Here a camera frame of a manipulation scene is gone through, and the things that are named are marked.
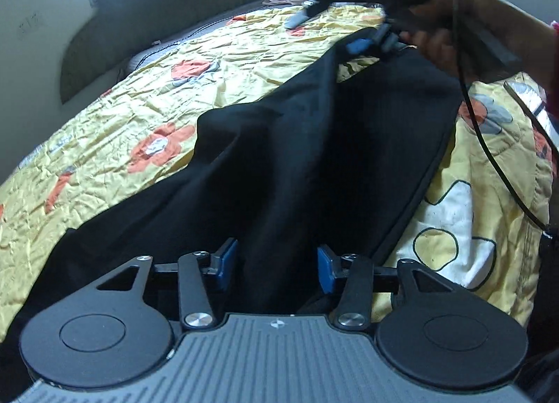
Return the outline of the right hand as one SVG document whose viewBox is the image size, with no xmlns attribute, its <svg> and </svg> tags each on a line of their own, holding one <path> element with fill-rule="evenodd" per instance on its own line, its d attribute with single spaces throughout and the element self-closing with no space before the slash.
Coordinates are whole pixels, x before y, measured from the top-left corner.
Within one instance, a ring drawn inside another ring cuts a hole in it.
<svg viewBox="0 0 559 403">
<path fill-rule="evenodd" d="M 516 68 L 558 107 L 558 25 L 503 0 L 429 0 L 411 13 L 434 30 L 403 31 L 402 40 L 446 73 L 469 83 Z"/>
</svg>

